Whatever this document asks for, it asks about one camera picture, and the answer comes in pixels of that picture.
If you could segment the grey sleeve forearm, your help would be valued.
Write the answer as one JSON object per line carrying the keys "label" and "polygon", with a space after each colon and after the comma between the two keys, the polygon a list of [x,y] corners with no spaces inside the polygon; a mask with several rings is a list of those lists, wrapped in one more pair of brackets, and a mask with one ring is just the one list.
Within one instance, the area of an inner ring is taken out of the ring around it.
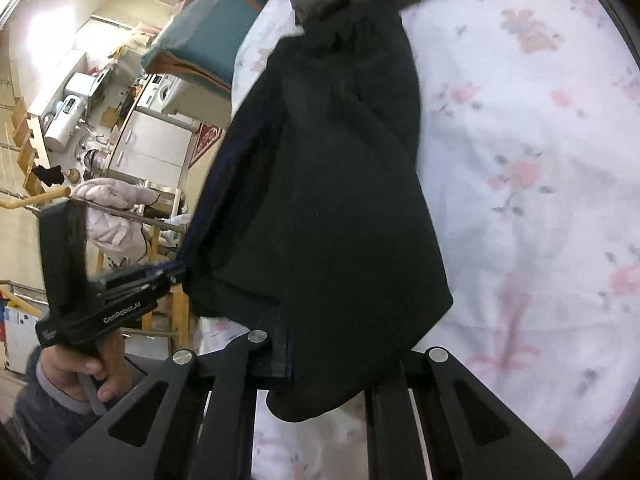
{"label": "grey sleeve forearm", "polygon": [[[16,397],[13,414],[4,423],[9,436],[40,479],[46,476],[51,463],[99,420],[89,400],[72,399],[43,375],[40,363],[43,349],[37,347],[30,355],[26,385]],[[141,374],[131,363],[128,364],[135,385]],[[99,401],[106,408],[112,408],[120,399],[106,403]]]}

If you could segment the person's left hand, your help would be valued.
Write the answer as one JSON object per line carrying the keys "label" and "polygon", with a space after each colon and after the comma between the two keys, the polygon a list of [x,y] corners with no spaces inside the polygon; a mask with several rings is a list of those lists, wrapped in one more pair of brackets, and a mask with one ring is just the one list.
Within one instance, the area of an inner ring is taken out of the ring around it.
{"label": "person's left hand", "polygon": [[106,403],[121,398],[134,385],[125,349],[124,337],[116,330],[105,337],[99,359],[58,344],[42,350],[41,369],[52,385],[77,401],[88,400],[79,375],[95,377],[101,383],[96,395]]}

